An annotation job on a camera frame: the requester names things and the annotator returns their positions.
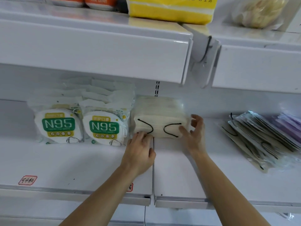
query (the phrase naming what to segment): handwritten label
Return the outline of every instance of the handwritten label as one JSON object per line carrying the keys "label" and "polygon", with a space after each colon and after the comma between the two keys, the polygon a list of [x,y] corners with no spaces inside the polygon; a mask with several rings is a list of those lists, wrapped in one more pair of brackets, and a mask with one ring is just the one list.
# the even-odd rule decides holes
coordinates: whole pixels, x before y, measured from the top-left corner
{"label": "handwritten label", "polygon": [[37,178],[38,178],[38,176],[25,175],[20,180],[20,182],[18,183],[18,185],[31,186],[36,181]]}
{"label": "handwritten label", "polygon": [[130,184],[130,186],[129,186],[129,188],[128,188],[128,190],[126,192],[132,192],[133,191],[133,186],[134,186],[133,183]]}

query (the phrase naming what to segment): lower shelf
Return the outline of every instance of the lower shelf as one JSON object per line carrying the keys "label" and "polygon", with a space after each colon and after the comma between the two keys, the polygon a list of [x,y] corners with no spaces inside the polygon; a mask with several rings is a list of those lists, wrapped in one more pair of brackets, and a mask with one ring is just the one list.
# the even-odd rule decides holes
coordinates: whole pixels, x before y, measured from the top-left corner
{"label": "lower shelf", "polygon": [[[284,172],[263,174],[241,154],[215,124],[205,119],[209,156],[260,211],[301,213],[301,164]],[[213,209],[198,178],[192,158],[182,152],[181,140],[155,139],[154,193],[157,207]]]}
{"label": "lower shelf", "polygon": [[[125,147],[37,143],[26,103],[0,101],[0,106],[0,196],[83,201],[120,165]],[[152,174],[150,168],[136,178],[122,203],[149,205]],[[25,175],[37,179],[18,185]]]}

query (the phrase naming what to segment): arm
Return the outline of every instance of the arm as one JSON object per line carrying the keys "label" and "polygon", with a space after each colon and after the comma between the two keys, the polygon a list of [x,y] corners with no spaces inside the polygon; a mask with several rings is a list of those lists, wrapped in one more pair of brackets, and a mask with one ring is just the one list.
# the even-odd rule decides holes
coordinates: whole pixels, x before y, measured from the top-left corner
{"label": "arm", "polygon": [[60,226],[106,226],[133,180],[153,165],[156,153],[149,148],[152,139],[143,132],[135,134],[120,166]]}
{"label": "arm", "polygon": [[187,132],[181,126],[186,148],[195,160],[200,171],[204,190],[216,209],[223,226],[270,226],[264,217],[230,182],[224,173],[210,159],[205,149],[205,127],[198,115],[193,118],[191,126],[194,131]]}

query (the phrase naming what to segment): mask ear loop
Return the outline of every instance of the mask ear loop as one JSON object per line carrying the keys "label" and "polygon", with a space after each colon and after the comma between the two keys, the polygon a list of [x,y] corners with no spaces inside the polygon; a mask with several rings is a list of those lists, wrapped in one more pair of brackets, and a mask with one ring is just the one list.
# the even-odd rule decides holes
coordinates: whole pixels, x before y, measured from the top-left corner
{"label": "mask ear loop", "polygon": [[168,135],[172,135],[172,136],[178,138],[178,136],[176,136],[176,135],[174,135],[174,134],[171,134],[171,133],[168,133],[168,132],[165,131],[165,128],[166,128],[167,126],[169,126],[169,125],[174,125],[174,124],[168,124],[168,125],[165,125],[164,128],[163,128],[163,131],[164,131],[166,134],[168,134]]}
{"label": "mask ear loop", "polygon": [[151,127],[151,132],[148,132],[148,134],[153,132],[153,127],[152,127],[152,125],[150,125],[150,124],[148,124],[148,123],[146,123],[145,121],[142,121],[142,120],[140,120],[140,119],[138,119],[138,121],[141,121],[141,122],[143,122],[143,123],[145,123],[145,124],[147,124],[147,125],[149,125],[149,126]]}

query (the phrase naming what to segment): person's left hand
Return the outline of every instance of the person's left hand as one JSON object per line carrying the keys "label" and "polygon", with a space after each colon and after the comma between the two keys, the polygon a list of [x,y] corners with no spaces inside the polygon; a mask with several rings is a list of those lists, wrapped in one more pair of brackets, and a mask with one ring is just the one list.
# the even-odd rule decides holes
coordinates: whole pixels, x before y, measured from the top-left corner
{"label": "person's left hand", "polygon": [[136,133],[126,146],[120,166],[133,173],[134,178],[150,168],[156,158],[150,143],[153,136],[145,132]]}

